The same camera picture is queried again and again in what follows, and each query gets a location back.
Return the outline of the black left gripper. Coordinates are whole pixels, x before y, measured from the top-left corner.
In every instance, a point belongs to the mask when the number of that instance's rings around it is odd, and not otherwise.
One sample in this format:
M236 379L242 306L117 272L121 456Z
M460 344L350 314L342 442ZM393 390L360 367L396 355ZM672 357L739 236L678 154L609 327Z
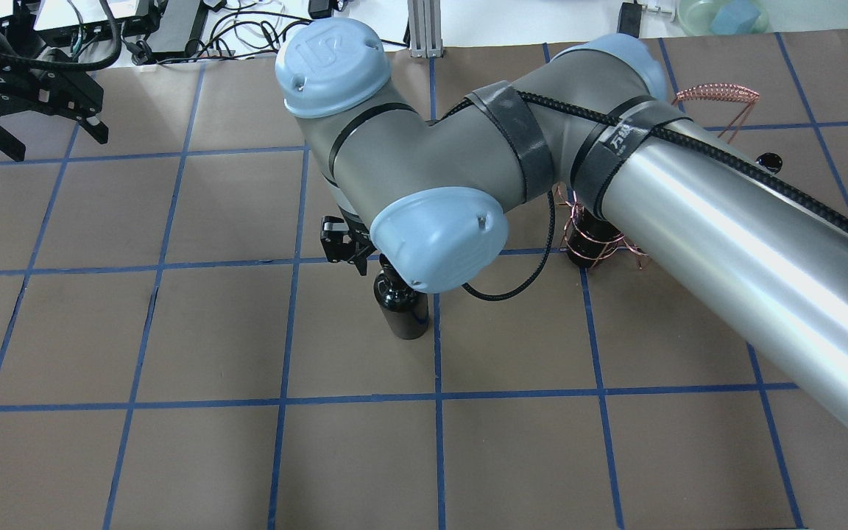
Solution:
M0 117L24 111L75 120L98 144L108 143L102 121L103 88L84 71L50 71L0 65ZM26 144L0 125L0 152L26 160Z

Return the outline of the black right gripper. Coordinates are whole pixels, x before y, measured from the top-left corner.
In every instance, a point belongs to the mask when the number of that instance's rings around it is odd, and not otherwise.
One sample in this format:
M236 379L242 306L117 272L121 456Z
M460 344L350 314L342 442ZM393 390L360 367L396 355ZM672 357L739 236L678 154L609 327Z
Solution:
M327 262L347 262L354 265L358 274L367 276L368 258L377 249L367 226L356 216L323 216L320 242Z

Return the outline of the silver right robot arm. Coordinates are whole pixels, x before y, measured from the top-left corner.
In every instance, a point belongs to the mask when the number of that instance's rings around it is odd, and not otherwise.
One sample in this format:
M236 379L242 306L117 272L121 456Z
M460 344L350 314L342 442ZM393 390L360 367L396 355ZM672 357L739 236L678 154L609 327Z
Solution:
M563 50L434 123L357 20L297 31L275 75L344 218L411 288L471 281L506 212L562 182L848 428L848 218L669 104L642 41Z

